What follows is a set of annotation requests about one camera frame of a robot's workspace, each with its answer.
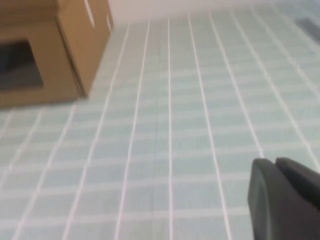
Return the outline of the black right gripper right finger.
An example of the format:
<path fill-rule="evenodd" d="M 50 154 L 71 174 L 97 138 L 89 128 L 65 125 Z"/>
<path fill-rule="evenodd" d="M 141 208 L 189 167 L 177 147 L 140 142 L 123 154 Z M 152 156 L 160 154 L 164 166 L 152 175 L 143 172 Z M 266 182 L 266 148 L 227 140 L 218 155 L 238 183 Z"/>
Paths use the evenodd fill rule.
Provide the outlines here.
<path fill-rule="evenodd" d="M 287 157 L 278 157 L 275 165 L 299 195 L 320 210 L 320 174 Z"/>

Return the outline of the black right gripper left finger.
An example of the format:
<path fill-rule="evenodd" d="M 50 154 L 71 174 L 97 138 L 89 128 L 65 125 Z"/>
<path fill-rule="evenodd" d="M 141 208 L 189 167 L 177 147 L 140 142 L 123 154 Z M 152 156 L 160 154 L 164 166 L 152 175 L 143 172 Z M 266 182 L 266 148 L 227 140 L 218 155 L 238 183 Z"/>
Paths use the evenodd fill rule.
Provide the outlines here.
<path fill-rule="evenodd" d="M 247 201 L 255 240 L 320 238 L 320 210 L 299 195 L 276 161 L 253 160 Z"/>

